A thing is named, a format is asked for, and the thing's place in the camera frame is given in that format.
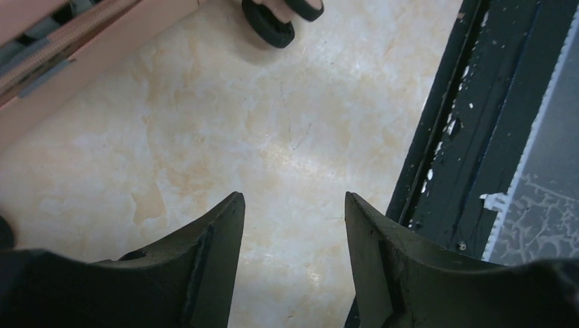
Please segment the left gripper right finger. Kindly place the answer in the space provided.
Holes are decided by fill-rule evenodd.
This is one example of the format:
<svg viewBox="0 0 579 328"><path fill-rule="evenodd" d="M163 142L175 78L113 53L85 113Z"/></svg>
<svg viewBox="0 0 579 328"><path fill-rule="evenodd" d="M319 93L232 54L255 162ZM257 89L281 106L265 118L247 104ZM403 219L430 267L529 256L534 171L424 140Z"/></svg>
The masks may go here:
<svg viewBox="0 0 579 328"><path fill-rule="evenodd" d="M502 266L441 247L345 195L361 327L577 327L578 261Z"/></svg>

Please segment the pink suitcase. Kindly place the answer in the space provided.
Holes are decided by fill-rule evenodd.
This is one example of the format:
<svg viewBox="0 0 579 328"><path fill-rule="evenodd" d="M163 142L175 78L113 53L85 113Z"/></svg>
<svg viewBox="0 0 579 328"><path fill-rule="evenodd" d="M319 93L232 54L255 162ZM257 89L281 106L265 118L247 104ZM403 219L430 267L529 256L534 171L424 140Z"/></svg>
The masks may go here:
<svg viewBox="0 0 579 328"><path fill-rule="evenodd" d="M2 1L1 148L200 1Z"/></svg>

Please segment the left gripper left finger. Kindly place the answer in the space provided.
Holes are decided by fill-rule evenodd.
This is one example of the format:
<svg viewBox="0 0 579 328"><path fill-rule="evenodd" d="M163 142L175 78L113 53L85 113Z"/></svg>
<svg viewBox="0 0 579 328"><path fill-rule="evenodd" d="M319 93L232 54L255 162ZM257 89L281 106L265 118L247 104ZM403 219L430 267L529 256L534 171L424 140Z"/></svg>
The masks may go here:
<svg viewBox="0 0 579 328"><path fill-rule="evenodd" d="M1 252L2 327L226 327L244 229L243 194L118 260Z"/></svg>

